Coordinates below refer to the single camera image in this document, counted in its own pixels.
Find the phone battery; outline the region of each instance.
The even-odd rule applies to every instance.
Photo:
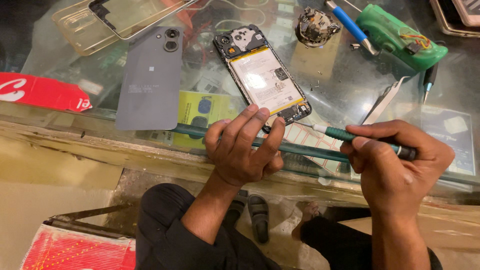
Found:
[[[269,48],[253,51],[230,61],[250,99],[271,114],[304,100]]]

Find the blue screwdriver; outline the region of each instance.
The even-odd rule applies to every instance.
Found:
[[[344,142],[352,142],[352,140],[357,137],[357,135],[352,134],[346,130],[331,127],[331,126],[322,126],[318,124],[306,124],[306,123],[300,123],[298,121],[294,121],[297,124],[301,124],[307,127],[312,128],[314,131],[318,131],[320,133],[323,133],[329,137],[332,137],[337,140],[341,140]],[[389,144],[393,151],[396,153],[398,158],[407,160],[407,161],[412,161],[415,159],[415,155],[417,154],[417,151],[415,148],[411,147],[406,147],[406,146],[398,146],[394,144]]]

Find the finger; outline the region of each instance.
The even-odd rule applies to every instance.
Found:
[[[253,140],[257,137],[260,129],[270,117],[270,111],[267,108],[260,108],[256,114],[240,129],[237,140],[233,146],[232,152],[247,154],[252,147]]]
[[[417,159],[433,160],[442,152],[449,151],[448,146],[421,129],[402,120],[374,123],[371,125],[348,125],[346,130],[363,137],[385,138],[393,137],[403,146],[417,149]]]
[[[262,179],[276,173],[277,171],[281,170],[283,168],[283,159],[280,156],[280,151],[275,154],[273,159],[267,163],[267,165],[264,167],[264,173]]]
[[[353,146],[349,142],[343,142],[342,146],[340,146],[340,152],[344,154],[351,154],[353,152]]]
[[[364,158],[358,156],[358,153],[353,152],[352,154],[348,155],[348,159],[350,160],[350,164],[352,165],[355,173],[363,172],[366,163]]]
[[[359,169],[365,166],[365,164],[359,164],[361,163],[360,160],[373,164],[378,172],[387,175],[390,173],[398,173],[403,169],[400,159],[387,143],[365,137],[356,137],[352,141],[352,146],[357,153],[357,155],[355,155],[357,159],[354,159],[354,164]]]
[[[218,138],[230,122],[232,122],[230,119],[217,121],[213,123],[205,133],[205,147],[210,158],[212,158],[213,153],[216,151],[218,146]]]
[[[272,130],[268,134],[267,139],[257,149],[252,156],[252,164],[258,164],[264,167],[273,156],[277,153],[285,134],[285,120],[283,117],[277,117],[272,125]]]
[[[223,155],[227,155],[232,151],[233,145],[235,144],[235,140],[237,140],[237,135],[240,129],[250,120],[250,118],[252,118],[252,116],[257,111],[257,105],[249,105],[224,129],[222,134],[222,140],[218,145],[218,149]]]

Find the camera cutout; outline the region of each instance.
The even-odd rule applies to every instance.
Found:
[[[180,32],[175,28],[170,28],[165,31],[165,44],[163,45],[163,49],[168,52],[176,51],[179,48],[178,45],[178,38],[180,36]]]

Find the foot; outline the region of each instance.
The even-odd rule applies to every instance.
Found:
[[[292,238],[293,240],[300,241],[300,228],[302,225],[310,221],[312,218],[318,216],[320,213],[318,212],[318,204],[316,202],[311,202],[308,204],[302,211],[302,217],[300,223],[293,229],[292,231]]]

